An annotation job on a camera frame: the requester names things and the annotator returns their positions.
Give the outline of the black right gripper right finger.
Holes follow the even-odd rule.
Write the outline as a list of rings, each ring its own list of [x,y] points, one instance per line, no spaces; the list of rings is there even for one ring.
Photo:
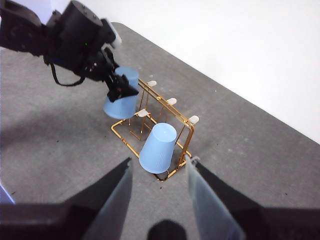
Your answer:
[[[258,239],[260,205],[210,172],[199,157],[185,156],[184,159],[200,238]]]

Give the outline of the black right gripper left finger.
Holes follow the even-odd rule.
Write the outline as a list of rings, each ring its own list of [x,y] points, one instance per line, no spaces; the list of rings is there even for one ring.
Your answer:
[[[68,198],[61,240],[118,240],[133,185],[133,163],[126,158],[97,182]]]

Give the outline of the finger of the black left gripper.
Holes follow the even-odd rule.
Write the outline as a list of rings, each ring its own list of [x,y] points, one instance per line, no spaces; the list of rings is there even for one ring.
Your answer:
[[[139,91],[129,84],[128,78],[123,75],[110,75],[106,81],[109,92],[107,97],[111,102],[121,98],[136,96]]]

